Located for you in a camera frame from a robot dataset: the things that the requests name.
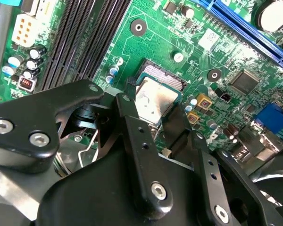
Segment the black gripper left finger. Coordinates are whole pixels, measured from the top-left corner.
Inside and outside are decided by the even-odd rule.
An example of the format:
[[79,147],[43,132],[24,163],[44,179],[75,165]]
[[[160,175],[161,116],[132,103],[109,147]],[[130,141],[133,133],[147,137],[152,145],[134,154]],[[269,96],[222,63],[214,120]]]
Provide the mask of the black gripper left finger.
[[62,140],[81,131],[73,118],[85,106],[96,116],[99,159],[124,141],[153,141],[135,106],[136,86],[115,96],[81,80],[0,104],[0,166],[24,173],[49,169]]

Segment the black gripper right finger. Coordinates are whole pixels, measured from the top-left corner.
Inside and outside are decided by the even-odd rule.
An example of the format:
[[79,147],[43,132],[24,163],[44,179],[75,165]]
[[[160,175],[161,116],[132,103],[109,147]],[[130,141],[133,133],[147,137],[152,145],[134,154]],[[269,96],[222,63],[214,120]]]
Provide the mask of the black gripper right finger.
[[238,224],[230,203],[241,198],[248,209],[248,225],[283,226],[283,217],[223,150],[210,152],[205,137],[193,130],[182,104],[162,122],[168,157],[193,169],[194,198],[202,225]]

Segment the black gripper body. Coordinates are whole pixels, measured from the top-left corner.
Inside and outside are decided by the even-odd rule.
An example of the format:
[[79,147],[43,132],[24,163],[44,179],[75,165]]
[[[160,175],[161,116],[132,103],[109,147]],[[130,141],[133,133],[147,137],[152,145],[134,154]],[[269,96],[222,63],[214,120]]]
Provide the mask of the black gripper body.
[[158,155],[152,141],[114,144],[95,163],[54,184],[39,226],[196,226],[195,173]]

